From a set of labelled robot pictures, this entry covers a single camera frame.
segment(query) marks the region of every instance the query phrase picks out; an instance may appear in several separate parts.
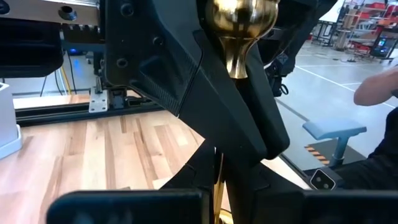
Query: stool leg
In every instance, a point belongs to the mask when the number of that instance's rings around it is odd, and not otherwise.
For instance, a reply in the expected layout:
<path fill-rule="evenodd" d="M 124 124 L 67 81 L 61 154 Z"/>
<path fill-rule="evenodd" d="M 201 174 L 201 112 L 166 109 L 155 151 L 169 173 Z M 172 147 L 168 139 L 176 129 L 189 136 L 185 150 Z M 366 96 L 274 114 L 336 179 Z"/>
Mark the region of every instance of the stool leg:
<path fill-rule="evenodd" d="M 331 157 L 329 166 L 342 165 L 344 161 L 344 152 L 349 138 L 338 138 L 335 153 Z"/>

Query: light wood planks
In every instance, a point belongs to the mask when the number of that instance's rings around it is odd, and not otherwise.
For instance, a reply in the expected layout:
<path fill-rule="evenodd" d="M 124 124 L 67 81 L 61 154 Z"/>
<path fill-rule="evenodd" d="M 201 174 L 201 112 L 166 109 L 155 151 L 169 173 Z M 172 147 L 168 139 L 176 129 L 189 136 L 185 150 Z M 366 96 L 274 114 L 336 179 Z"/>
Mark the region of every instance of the light wood planks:
<path fill-rule="evenodd" d="M 35 126 L 22 133 L 24 147 L 0 160 L 0 223 L 44 223 L 49 205 L 74 190 L 158 189 L 203 141 L 167 111 Z M 308 189 L 279 158 L 263 163 Z M 229 209 L 226 191 L 223 208 Z"/>

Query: black cable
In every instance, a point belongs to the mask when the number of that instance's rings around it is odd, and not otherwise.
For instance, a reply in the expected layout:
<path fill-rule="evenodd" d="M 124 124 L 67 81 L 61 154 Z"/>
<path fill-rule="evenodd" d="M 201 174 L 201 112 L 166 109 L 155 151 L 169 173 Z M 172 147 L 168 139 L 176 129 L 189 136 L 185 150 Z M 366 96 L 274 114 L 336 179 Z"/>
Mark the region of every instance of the black cable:
<path fill-rule="evenodd" d="M 67 55 L 68 55 L 68 59 L 69 59 L 70 73 L 72 74 L 73 88 L 75 89 L 75 94 L 77 95 L 76 85 L 75 85 L 75 77 L 74 77 L 74 75 L 73 75 L 73 66 L 72 66 L 72 61 L 70 60 L 69 51 L 67 51 Z"/>
<path fill-rule="evenodd" d="M 57 71 L 54 71 L 54 76 L 55 76 L 55 83 L 57 84 L 58 91 L 60 92 L 61 96 L 63 96 L 60 86 L 58 85 Z"/>
<path fill-rule="evenodd" d="M 40 97 L 42 97 L 43 95 L 43 91 L 44 91 L 44 86 L 45 86 L 45 82 L 47 81 L 47 76 L 44 77 L 44 82 L 43 82 L 43 86 L 42 86 L 42 91 L 40 92 Z"/>

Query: person's arm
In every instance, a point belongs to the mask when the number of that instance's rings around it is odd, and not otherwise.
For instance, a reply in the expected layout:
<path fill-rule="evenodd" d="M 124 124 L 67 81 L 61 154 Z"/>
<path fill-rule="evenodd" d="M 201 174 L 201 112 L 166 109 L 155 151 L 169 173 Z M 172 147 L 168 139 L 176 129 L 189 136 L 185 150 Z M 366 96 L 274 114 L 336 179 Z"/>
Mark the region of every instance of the person's arm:
<path fill-rule="evenodd" d="M 398 90 L 398 67 L 393 67 L 362 82 L 354 94 L 354 103 L 372 106 L 385 102 Z"/>

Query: metal bracket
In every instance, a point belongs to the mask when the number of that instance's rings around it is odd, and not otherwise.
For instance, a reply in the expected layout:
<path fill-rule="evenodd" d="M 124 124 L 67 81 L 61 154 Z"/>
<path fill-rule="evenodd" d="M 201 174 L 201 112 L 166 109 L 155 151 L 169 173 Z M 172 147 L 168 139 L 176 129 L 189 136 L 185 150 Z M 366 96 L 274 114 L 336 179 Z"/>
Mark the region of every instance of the metal bracket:
<path fill-rule="evenodd" d="M 103 90 L 101 93 L 96 93 L 96 87 L 91 87 L 90 91 L 90 105 L 88 107 L 89 113 L 99 113 L 108 110 L 108 91 Z"/>

